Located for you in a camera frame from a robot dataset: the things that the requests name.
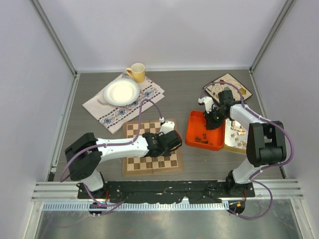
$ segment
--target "white plate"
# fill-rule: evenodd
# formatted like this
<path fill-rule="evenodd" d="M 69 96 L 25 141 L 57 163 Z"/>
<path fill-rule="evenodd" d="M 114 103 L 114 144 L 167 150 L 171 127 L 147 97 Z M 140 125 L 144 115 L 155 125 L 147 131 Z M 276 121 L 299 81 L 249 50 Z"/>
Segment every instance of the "white plate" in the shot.
<path fill-rule="evenodd" d="M 126 106 L 133 103 L 140 94 L 138 84 L 130 79 L 112 81 L 104 89 L 105 100 L 114 106 Z"/>

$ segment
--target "yellow mug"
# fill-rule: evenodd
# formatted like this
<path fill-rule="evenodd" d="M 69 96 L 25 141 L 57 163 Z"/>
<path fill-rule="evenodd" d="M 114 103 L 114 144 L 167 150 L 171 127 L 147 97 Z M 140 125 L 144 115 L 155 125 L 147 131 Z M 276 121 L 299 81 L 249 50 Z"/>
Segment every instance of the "yellow mug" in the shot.
<path fill-rule="evenodd" d="M 130 68 L 126 69 L 126 73 L 132 77 L 136 83 L 142 83 L 145 80 L 145 65 L 135 63 Z"/>

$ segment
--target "open chess box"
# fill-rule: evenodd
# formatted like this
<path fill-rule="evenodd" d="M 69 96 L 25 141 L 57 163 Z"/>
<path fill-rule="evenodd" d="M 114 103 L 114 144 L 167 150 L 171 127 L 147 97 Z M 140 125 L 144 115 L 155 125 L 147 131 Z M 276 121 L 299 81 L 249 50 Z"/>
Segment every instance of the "open chess box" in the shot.
<path fill-rule="evenodd" d="M 127 122 L 123 125 L 124 137 L 133 138 L 138 131 L 139 122 Z M 159 120 L 148 120 L 141 123 L 140 135 L 145 132 L 159 133 Z M 123 160 L 123 175 L 150 175 L 156 173 L 180 172 L 183 170 L 180 149 L 171 153 L 171 156 L 159 157 L 127 157 Z"/>

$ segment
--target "orange container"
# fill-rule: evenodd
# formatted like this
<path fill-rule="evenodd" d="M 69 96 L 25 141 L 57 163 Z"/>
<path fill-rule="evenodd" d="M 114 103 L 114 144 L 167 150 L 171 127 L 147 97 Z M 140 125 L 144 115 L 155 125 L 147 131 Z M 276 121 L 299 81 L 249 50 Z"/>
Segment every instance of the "orange container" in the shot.
<path fill-rule="evenodd" d="M 206 119 L 203 112 L 192 111 L 190 113 L 186 132 L 186 145 L 219 151 L 224 145 L 225 122 L 221 127 L 214 130 L 207 130 L 205 124 Z M 208 140 L 208 144 L 196 142 L 196 137 L 201 138 L 201 141 Z"/>

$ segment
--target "white backdrop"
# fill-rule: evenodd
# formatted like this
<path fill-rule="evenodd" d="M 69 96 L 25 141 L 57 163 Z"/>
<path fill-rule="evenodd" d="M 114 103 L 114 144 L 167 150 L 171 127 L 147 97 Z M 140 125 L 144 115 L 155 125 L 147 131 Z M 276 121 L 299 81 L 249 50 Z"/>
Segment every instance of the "white backdrop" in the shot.
<path fill-rule="evenodd" d="M 281 120 L 295 143 L 285 167 L 297 178 L 319 238 L 319 1 L 297 0 L 256 70 L 267 116 Z"/>
<path fill-rule="evenodd" d="M 20 239 L 72 75 L 27 0 L 0 7 L 0 238 Z"/>
<path fill-rule="evenodd" d="M 285 0 L 40 0 L 80 71 L 250 67 Z"/>

